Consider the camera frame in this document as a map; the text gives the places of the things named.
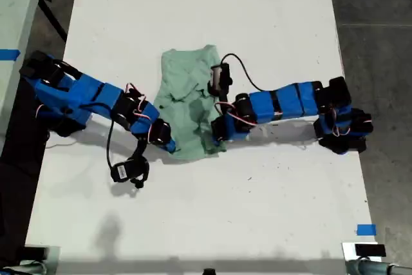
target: white table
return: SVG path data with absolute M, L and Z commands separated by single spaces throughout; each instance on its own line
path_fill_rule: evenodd
M 206 44 L 236 52 L 264 89 L 342 75 L 331 0 L 75 0 L 64 60 L 153 100 L 162 52 Z M 254 91 L 231 72 L 231 99 Z M 109 122 L 96 116 L 48 142 L 27 243 L 60 247 L 59 274 L 344 274 L 341 242 L 373 241 L 355 233 L 371 222 L 359 156 L 297 142 L 314 137 L 308 121 L 187 164 L 149 146 L 149 180 L 128 194 L 111 182 Z M 135 145 L 116 127 L 113 161 Z
M 0 153 L 37 2 L 38 0 L 0 0 L 0 49 L 21 52 L 16 61 L 0 61 Z

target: gray floor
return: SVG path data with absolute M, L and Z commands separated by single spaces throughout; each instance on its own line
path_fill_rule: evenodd
M 412 0 L 333 0 L 346 79 L 375 131 L 360 159 L 378 242 L 388 261 L 412 266 Z M 50 5 L 68 29 L 73 0 Z M 28 52 L 61 57 L 64 43 L 39 10 Z

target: blue tape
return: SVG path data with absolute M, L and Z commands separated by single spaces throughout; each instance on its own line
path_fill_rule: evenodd
M 0 49 L 0 61 L 15 61 L 19 55 L 20 55 L 19 50 Z
M 376 235 L 376 225 L 358 225 L 356 234 L 359 236 Z

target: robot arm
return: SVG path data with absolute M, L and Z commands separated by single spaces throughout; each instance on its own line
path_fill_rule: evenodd
M 212 67 L 209 93 L 219 97 L 222 113 L 212 122 L 212 134 L 217 144 L 245 138 L 259 124 L 319 115 L 314 127 L 320 145 L 338 154 L 366 149 L 365 136 L 373 131 L 371 115 L 351 107 L 351 97 L 343 77 L 330 80 L 325 88 L 321 82 L 315 81 L 294 83 L 272 91 L 240 93 L 229 104 L 227 93 L 231 84 L 227 63 L 222 61 Z
M 170 153 L 175 150 L 169 124 L 159 118 L 158 110 L 132 84 L 124 92 L 41 52 L 32 54 L 20 74 L 40 101 L 36 117 L 58 135 L 67 137 L 83 130 L 92 113 L 112 120 L 106 155 L 115 182 L 130 180 L 137 188 L 143 187 L 149 172 L 149 164 L 142 156 L 147 143 Z M 130 131 L 138 145 L 129 159 L 112 166 L 109 139 L 114 122 Z

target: green cloth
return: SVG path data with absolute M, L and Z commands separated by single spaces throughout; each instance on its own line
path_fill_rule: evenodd
M 212 141 L 211 122 L 219 114 L 214 109 L 215 98 L 207 91 L 211 66 L 218 63 L 213 45 L 162 55 L 162 83 L 154 105 L 170 123 L 176 141 L 173 158 L 197 160 L 225 150 L 223 144 L 217 147 Z

